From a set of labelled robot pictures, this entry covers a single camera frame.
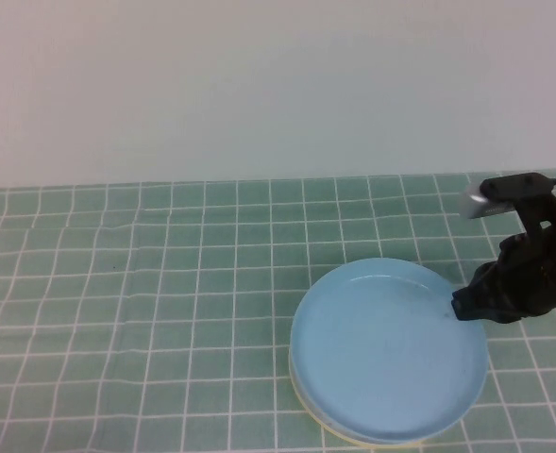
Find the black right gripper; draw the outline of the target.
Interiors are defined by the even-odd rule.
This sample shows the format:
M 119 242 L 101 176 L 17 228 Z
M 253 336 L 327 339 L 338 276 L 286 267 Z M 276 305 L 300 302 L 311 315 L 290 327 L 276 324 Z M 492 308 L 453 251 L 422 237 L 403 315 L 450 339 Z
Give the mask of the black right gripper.
M 519 216 L 526 232 L 503 241 L 497 261 L 452 294 L 458 320 L 510 324 L 556 309 L 556 200 Z

